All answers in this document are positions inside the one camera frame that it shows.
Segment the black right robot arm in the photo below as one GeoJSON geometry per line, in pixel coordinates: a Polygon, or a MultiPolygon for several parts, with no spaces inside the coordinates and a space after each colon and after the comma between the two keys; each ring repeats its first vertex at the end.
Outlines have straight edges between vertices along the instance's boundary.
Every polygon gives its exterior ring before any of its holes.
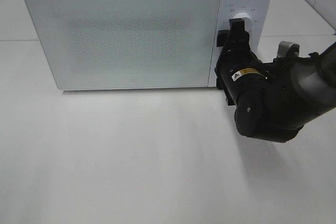
{"type": "Polygon", "coordinates": [[[250,48],[245,21],[229,25],[217,36],[216,86],[236,108],[240,135],[284,143],[335,108],[335,45],[302,58],[298,44],[282,41],[276,58],[264,63],[250,48]]]}

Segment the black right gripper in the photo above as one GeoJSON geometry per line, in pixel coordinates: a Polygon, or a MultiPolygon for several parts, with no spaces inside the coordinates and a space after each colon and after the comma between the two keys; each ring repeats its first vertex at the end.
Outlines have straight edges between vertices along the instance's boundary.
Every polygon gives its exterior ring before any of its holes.
{"type": "Polygon", "coordinates": [[[221,53],[215,67],[216,86],[224,91],[229,106],[238,106],[247,98],[264,108],[267,81],[261,61],[250,49],[245,21],[234,18],[229,24],[230,30],[219,30],[217,34],[216,47],[221,47],[221,53]]]}

